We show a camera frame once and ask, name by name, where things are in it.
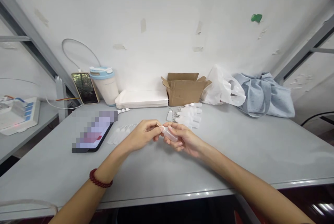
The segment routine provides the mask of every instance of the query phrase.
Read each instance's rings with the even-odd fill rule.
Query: blue cloth bag
[[[237,74],[235,79],[245,90],[246,100],[239,108],[252,117],[262,117],[266,114],[293,118],[295,109],[291,99],[290,89],[277,84],[270,72],[261,76]]]

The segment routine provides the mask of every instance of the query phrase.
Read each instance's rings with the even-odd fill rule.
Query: red beaded bracelet
[[[99,186],[99,187],[102,187],[102,188],[111,187],[111,185],[112,185],[112,181],[111,181],[109,184],[107,184],[107,183],[103,183],[103,182],[97,180],[97,179],[94,177],[94,173],[95,173],[96,170],[97,170],[97,168],[95,168],[95,169],[93,169],[92,171],[90,171],[90,173],[89,173],[89,179],[90,179],[95,185],[97,185],[97,186]]]

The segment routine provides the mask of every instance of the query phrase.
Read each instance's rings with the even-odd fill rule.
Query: plastic bottle pile
[[[199,108],[201,106],[202,103],[190,103],[184,107],[180,107],[178,111],[172,115],[172,119],[179,124],[187,126],[189,129],[198,128],[202,116],[202,109]]]

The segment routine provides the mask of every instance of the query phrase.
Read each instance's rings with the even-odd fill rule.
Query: box flap
[[[197,81],[205,81],[206,80],[206,77],[205,76],[202,76],[200,77]]]
[[[207,81],[207,84],[205,85],[205,87],[204,87],[204,89],[208,86],[208,85],[210,85],[212,83],[212,81]]]
[[[167,76],[167,80],[192,80],[195,81],[198,78],[198,72],[197,73],[174,73],[169,72]]]
[[[164,79],[163,77],[161,77],[161,79],[162,79],[162,84],[163,84],[165,87],[167,87],[168,89],[170,89],[169,84],[168,84],[168,81],[167,81],[166,79]]]

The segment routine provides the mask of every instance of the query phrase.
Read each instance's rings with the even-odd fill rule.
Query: water bottle
[[[90,77],[94,80],[107,106],[116,106],[118,88],[115,73],[111,67],[90,67]]]

